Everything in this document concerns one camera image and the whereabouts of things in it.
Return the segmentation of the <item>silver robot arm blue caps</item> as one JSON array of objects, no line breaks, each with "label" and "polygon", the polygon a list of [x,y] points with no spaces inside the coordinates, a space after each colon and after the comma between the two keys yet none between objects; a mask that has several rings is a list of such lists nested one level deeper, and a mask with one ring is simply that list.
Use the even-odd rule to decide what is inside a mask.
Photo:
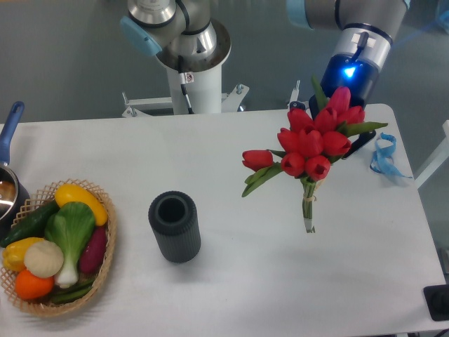
[{"label": "silver robot arm blue caps", "polygon": [[340,86],[351,91],[351,106],[365,107],[409,1],[287,1],[289,20],[307,29],[339,29],[341,35],[321,80],[330,97]]}]

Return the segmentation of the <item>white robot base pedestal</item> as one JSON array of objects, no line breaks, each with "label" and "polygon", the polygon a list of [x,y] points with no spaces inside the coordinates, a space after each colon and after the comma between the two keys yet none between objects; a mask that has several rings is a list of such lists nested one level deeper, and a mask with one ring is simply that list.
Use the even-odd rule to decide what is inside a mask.
[{"label": "white robot base pedestal", "polygon": [[247,86],[222,91],[222,66],[232,43],[225,26],[211,18],[209,1],[128,1],[127,7],[121,31],[165,68],[175,115],[242,109]]}]

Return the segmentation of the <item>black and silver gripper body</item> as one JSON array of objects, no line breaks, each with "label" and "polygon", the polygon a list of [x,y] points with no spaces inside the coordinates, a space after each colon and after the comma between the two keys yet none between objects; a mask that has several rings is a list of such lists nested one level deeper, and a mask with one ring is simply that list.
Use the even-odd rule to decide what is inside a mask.
[{"label": "black and silver gripper body", "polygon": [[391,37],[372,25],[346,25],[321,80],[325,95],[344,86],[351,106],[366,106],[391,46]]}]

